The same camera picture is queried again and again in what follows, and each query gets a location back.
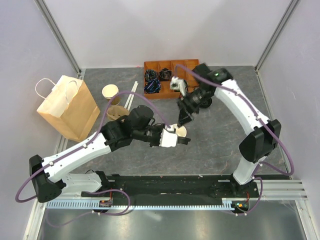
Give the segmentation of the brown paper coffee cup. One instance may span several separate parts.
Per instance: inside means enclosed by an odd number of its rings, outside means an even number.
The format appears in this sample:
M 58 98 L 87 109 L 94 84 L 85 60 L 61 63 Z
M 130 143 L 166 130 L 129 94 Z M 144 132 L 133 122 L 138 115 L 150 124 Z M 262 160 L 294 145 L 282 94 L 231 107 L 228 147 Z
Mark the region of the brown paper coffee cup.
M 180 137 L 186 137 L 187 136 L 187 129 L 185 126 L 179 127 L 181 129 L 181 132 L 176 132 L 176 134 Z

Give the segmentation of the pulp cardboard cup carrier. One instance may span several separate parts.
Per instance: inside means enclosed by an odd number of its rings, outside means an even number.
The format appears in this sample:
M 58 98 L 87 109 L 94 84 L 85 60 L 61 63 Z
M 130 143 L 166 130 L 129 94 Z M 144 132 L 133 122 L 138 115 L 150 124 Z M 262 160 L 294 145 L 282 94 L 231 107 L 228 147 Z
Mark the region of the pulp cardboard cup carrier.
M 120 105 L 112 105 L 108 108 L 106 112 L 106 116 L 110 121 L 115 121 L 120 117 L 128 116 L 129 114 L 130 112 L 126 108 Z

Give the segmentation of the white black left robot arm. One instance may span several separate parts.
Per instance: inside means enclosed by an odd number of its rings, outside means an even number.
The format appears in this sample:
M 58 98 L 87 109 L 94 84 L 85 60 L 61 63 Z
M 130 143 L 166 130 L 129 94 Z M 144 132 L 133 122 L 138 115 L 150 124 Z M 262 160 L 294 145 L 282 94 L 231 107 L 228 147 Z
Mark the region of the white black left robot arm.
M 84 141 L 56 155 L 29 159 L 29 173 L 35 195 L 46 203 L 60 195 L 87 192 L 106 196 L 110 185 L 103 171 L 73 174 L 83 164 L 129 146 L 133 140 L 149 143 L 150 147 L 173 148 L 187 145 L 190 139 L 179 136 L 173 127 L 154 123 L 154 112 L 145 105 L 134 108 L 128 115 L 109 121 Z

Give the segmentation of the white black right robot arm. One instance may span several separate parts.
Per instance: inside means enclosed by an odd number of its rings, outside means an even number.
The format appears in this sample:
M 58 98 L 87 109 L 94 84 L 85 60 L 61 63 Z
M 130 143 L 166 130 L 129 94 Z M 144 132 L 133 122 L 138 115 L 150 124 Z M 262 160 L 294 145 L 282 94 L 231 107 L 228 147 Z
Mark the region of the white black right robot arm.
M 270 120 L 258 111 L 227 69 L 219 68 L 212 71 L 202 63 L 194 69 L 177 64 L 174 71 L 177 72 L 179 68 L 192 75 L 198 86 L 189 92 L 186 80 L 177 75 L 171 79 L 170 88 L 180 92 L 180 97 L 177 99 L 178 127 L 193 121 L 194 115 L 200 112 L 204 103 L 216 97 L 236 117 L 244 130 L 246 137 L 239 145 L 241 159 L 230 176 L 229 184 L 230 193 L 240 197 L 251 185 L 258 164 L 277 147 L 276 139 L 280 136 L 282 126 L 277 119 Z

